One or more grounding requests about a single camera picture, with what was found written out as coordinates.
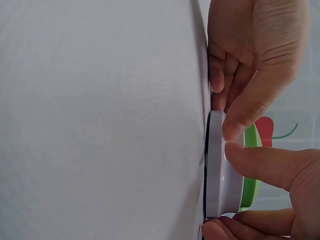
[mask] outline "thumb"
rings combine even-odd
[[[258,71],[228,109],[222,126],[224,139],[236,141],[246,128],[264,114],[293,78],[294,72],[290,70]]]
[[[293,182],[320,158],[320,150],[291,151],[272,147],[248,147],[228,142],[225,155],[241,175],[290,191]]]

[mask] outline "white round object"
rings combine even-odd
[[[244,177],[238,174],[225,155],[225,140],[222,136],[223,111],[211,111],[208,120],[206,155],[205,213],[207,218],[218,218],[225,213],[239,211]],[[245,144],[244,134],[238,140]]]

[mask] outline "fingernail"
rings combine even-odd
[[[238,121],[230,122],[222,129],[224,140],[227,142],[235,142],[245,129],[246,126]]]

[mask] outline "finger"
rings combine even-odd
[[[225,140],[235,141],[244,129],[260,118],[293,78],[291,71],[258,71],[227,111],[222,126]]]
[[[208,43],[208,77],[214,93],[220,93],[225,86],[224,65],[226,51],[213,41]]]
[[[239,67],[239,61],[235,59],[231,54],[226,54],[224,62],[224,89],[229,92],[230,87],[235,78],[235,74]]]
[[[206,222],[202,225],[202,234],[205,240],[230,240],[222,228],[215,222]]]
[[[265,235],[264,233],[242,224],[239,221],[228,217],[220,217],[220,221],[230,230],[238,240],[285,240],[285,237]]]
[[[220,93],[212,93],[211,95],[211,109],[223,110],[225,109],[228,93],[223,89]]]
[[[290,236],[296,214],[292,208],[281,210],[243,211],[233,219],[268,235]]]
[[[245,89],[251,79],[254,77],[256,70],[241,63],[236,70],[228,98],[226,101],[226,112],[228,111],[234,100],[240,95],[240,93]]]
[[[315,149],[291,151],[272,147],[243,148],[232,142],[225,145],[226,158],[239,174],[288,192],[294,180],[298,175],[305,174],[319,152]]]
[[[231,231],[219,220],[219,219],[216,219],[216,218],[213,218],[213,219],[209,219],[208,220],[208,223],[215,223],[216,225],[218,225],[222,230],[223,232],[227,235],[227,237],[229,239],[235,239],[235,236],[231,233]]]

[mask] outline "hand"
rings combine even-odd
[[[235,141],[294,80],[309,28],[307,0],[211,0],[211,106],[226,112],[227,141]]]
[[[292,208],[244,211],[233,219],[211,219],[202,226],[205,240],[295,240],[320,238],[320,150],[242,148],[227,143],[226,157],[241,175],[290,193]]]

